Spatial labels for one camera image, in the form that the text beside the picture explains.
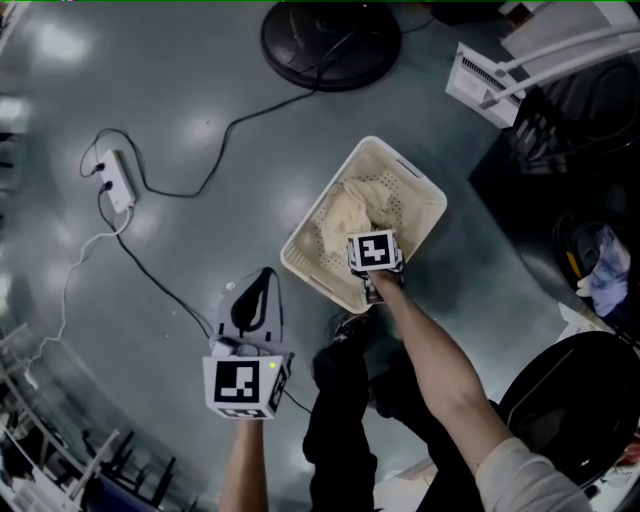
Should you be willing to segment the person's white shirt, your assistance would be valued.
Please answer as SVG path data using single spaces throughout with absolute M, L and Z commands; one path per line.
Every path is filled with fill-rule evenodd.
M 475 481 L 485 512 L 593 512 L 582 489 L 516 437 L 491 451 Z

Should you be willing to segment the black washing machine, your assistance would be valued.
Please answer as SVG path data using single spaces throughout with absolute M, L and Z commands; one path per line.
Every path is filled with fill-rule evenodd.
M 603 322 L 640 349 L 640 57 L 527 92 L 470 182 L 543 289 L 569 305 L 608 228 L 630 256 L 627 294 Z

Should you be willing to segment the white long-handled cleaning tool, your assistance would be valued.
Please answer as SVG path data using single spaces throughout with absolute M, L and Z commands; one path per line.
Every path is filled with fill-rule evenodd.
M 534 61 L 586 45 L 580 54 L 518 81 L 512 72 Z M 529 90 L 583 69 L 640 51 L 640 21 L 616 24 L 548 45 L 509 61 L 494 62 L 459 43 L 445 92 L 499 129 L 514 126 Z

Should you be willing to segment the lavender clothes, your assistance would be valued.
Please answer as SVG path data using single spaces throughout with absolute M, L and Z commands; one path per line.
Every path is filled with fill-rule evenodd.
M 609 226 L 597 233 L 599 258 L 588 276 L 595 313 L 609 315 L 627 297 L 631 256 Z

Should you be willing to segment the black pedestal fan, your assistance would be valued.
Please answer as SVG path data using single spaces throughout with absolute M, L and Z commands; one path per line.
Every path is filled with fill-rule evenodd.
M 402 33 L 378 2 L 280 2 L 260 29 L 263 56 L 286 81 L 310 91 L 343 92 L 382 78 L 395 64 Z

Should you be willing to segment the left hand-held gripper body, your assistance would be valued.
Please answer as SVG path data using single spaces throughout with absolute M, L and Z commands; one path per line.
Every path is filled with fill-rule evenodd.
M 226 419 L 273 419 L 293 358 L 280 329 L 217 334 L 203 359 L 207 407 Z

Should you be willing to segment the person's left leg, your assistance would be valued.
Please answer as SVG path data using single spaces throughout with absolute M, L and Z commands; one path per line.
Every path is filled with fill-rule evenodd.
M 377 458 L 370 450 L 362 419 L 368 405 L 368 374 L 363 352 L 337 343 L 313 360 L 318 388 L 303 453 L 314 466 L 312 512 L 374 512 Z

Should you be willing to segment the person's left forearm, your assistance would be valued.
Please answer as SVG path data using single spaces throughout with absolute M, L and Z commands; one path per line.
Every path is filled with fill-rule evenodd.
M 237 422 L 219 500 L 219 512 L 268 512 L 264 422 Z

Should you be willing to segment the cream plastic laundry basket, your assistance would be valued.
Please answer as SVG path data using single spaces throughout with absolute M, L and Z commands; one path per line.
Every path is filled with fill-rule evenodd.
M 390 192 L 391 226 L 404 259 L 410 260 L 447 208 L 444 192 L 415 165 L 375 136 L 363 138 L 328 182 L 280 251 L 282 265 L 316 291 L 351 313 L 370 308 L 362 281 L 347 258 L 324 250 L 320 226 L 343 182 L 377 182 Z

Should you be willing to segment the white power strip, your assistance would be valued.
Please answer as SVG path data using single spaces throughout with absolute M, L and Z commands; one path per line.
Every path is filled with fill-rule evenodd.
M 112 149 L 107 150 L 98 160 L 96 168 L 102 182 L 111 184 L 107 195 L 114 212 L 124 213 L 128 208 L 133 207 L 136 196 L 119 152 Z

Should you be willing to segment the person's left black shoe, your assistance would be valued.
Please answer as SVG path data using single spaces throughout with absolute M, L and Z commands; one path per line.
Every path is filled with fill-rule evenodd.
M 337 314 L 328 326 L 328 346 L 340 345 L 363 353 L 373 338 L 375 326 L 376 318 L 370 311 Z

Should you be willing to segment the person's right forearm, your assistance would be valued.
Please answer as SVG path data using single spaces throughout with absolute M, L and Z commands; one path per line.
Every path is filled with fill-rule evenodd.
M 389 272 L 370 274 L 395 321 L 426 406 L 472 473 L 512 434 L 453 338 L 400 288 Z

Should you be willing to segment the person's right leg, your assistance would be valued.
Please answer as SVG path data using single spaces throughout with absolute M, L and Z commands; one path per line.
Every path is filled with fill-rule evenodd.
M 426 443 L 437 473 L 416 512 L 484 512 L 475 479 L 420 392 L 407 352 L 397 349 L 388 368 L 369 382 L 370 403 L 385 418 L 404 424 Z

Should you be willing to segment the cream clothes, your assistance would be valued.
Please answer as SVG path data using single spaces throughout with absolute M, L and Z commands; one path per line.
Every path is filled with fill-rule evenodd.
M 350 178 L 334 186 L 320 223 L 325 253 L 344 257 L 349 235 L 396 228 L 392 199 L 392 191 L 380 181 Z

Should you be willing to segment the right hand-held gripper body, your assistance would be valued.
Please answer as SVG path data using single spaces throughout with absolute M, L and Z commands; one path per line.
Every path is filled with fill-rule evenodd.
M 362 281 L 367 304 L 383 302 L 371 280 L 371 272 L 387 271 L 404 287 L 404 256 L 393 229 L 349 235 L 347 263 L 351 274 Z

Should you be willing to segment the black chair frames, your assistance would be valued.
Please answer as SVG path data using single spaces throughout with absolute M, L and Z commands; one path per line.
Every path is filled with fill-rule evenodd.
M 163 502 L 174 477 L 176 458 L 162 466 L 134 462 L 134 432 L 129 431 L 84 485 L 81 512 L 165 512 Z

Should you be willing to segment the person's leg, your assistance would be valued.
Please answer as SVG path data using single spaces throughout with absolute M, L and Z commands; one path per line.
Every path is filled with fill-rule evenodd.
M 484 512 L 475 479 L 420 392 L 407 352 L 397 349 L 388 368 L 369 382 L 370 403 L 385 418 L 404 424 L 426 443 L 437 473 L 416 512 Z
M 363 352 L 337 343 L 313 360 L 318 388 L 303 453 L 314 466 L 312 512 L 374 512 L 377 458 L 370 450 L 362 419 L 368 405 L 368 374 Z

